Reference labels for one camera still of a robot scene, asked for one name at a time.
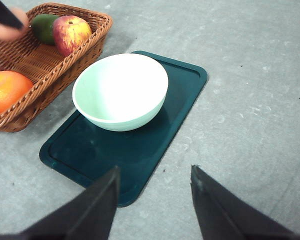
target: apple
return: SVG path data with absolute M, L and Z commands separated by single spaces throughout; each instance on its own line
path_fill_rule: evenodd
M 69 56 L 91 34 L 89 24 L 74 15 L 61 16 L 53 22 L 52 34 L 56 48 L 63 56 Z

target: gray floor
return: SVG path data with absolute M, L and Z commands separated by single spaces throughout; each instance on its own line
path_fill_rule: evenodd
M 24 10 L 42 0 L 4 0 Z M 101 58 L 144 50 L 201 66 L 209 81 L 110 240 L 198 240 L 191 165 L 300 233 L 300 0 L 56 1 L 113 17 Z M 74 112 L 69 86 L 23 131 L 0 132 L 0 233 L 16 233 L 83 188 L 39 150 Z

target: plastic tray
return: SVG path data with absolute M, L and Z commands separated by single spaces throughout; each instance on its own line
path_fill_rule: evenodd
M 115 132 L 93 125 L 76 110 L 39 154 L 44 164 L 85 188 L 119 166 L 119 207 L 138 198 L 207 81 L 199 66 L 145 51 L 133 53 L 157 60 L 168 74 L 169 87 L 159 113 L 138 129 Z

